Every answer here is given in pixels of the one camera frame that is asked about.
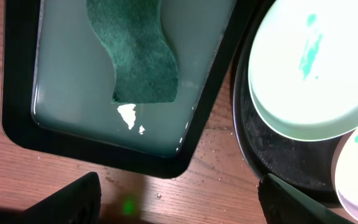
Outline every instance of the black plate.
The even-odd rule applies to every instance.
[[[183,145],[175,157],[166,158],[56,133],[35,124],[30,111],[40,0],[6,0],[2,93],[6,135],[27,149],[161,178],[180,175],[190,163],[257,1],[236,2]]]
[[[250,97],[250,50],[259,25],[274,2],[259,2],[236,55],[232,105],[237,140],[248,165],[259,179],[268,173],[275,174],[316,201],[338,206],[340,203],[331,182],[331,161],[341,137],[320,142],[287,139],[262,121]]]

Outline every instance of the dark green towel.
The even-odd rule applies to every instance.
[[[118,103],[175,100],[177,61],[161,28],[161,0],[87,0],[92,28],[116,72],[112,96]]]

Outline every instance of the wooden surface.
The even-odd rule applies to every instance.
[[[0,114],[3,12],[0,0]],[[27,209],[95,171],[103,191],[104,219],[116,218],[122,196],[134,194],[140,200],[141,218],[152,223],[265,223],[258,180],[243,160],[234,134],[229,77],[188,170],[176,179],[146,177],[23,149],[4,135],[0,124],[0,208]],[[336,212],[346,215],[343,210]]]

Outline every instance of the green cloth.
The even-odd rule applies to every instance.
[[[116,72],[117,103],[175,100],[178,65],[162,32],[161,0],[87,0],[91,26]]]

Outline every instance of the wooden table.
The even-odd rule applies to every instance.
[[[0,114],[3,17],[0,0]],[[130,193],[141,198],[141,218],[153,223],[265,223],[257,197],[259,181],[234,134],[229,79],[230,71],[188,170],[170,180],[23,149],[5,136],[0,122],[0,208],[25,210],[95,171],[105,220],[118,216],[121,196]]]

